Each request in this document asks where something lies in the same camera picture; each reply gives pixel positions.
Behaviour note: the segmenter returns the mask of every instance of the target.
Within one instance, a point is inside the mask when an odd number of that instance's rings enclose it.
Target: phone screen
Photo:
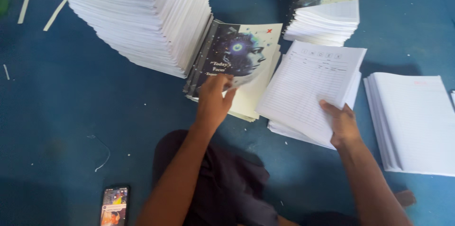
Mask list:
[[[113,187],[104,190],[101,206],[101,226],[125,226],[128,204],[128,187]]]

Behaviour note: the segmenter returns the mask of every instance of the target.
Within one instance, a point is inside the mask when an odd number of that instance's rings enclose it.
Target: dark pants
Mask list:
[[[182,145],[187,130],[163,137],[155,149],[152,186],[166,170]],[[275,209],[262,200],[269,178],[263,166],[255,165],[226,150],[209,144],[202,161],[193,200],[184,225],[192,226],[277,226]],[[352,217],[339,213],[316,213],[304,225],[357,225]]]

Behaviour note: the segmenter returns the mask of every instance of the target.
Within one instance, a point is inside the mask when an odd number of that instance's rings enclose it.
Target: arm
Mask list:
[[[360,137],[354,112],[321,101],[321,107],[333,117],[330,142],[338,150],[354,194],[360,223],[363,226],[411,226],[403,208],[396,200]]]
[[[202,85],[196,121],[144,204],[136,225],[183,224],[208,143],[231,107],[236,89],[229,90],[225,98],[221,93],[224,86],[231,84],[232,78],[218,74]]]

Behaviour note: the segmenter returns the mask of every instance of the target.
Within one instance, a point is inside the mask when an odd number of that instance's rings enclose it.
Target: blue floor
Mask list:
[[[184,98],[184,80],[136,66],[99,39],[62,0],[10,0],[0,19],[0,224],[97,225],[103,187],[131,186],[133,225],[150,193],[158,140],[187,129],[197,104]],[[284,22],[290,0],[210,0],[216,18],[239,24]],[[361,24],[346,46],[368,48],[364,76],[383,71],[441,75],[455,88],[454,0],[362,0]],[[281,52],[290,42],[280,41]],[[361,84],[355,106],[359,128],[381,164]],[[338,154],[271,133],[267,120],[228,116],[216,141],[270,172],[265,199],[279,214],[301,221],[309,212],[355,214]],[[87,138],[96,135],[111,150]],[[393,191],[410,189],[407,209],[418,226],[455,225],[455,178],[384,173]]]

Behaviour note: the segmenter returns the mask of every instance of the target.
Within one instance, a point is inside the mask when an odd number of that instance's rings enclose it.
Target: glowing eye graphic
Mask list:
[[[234,51],[240,51],[242,50],[243,46],[241,44],[236,44],[232,47],[232,50]]]

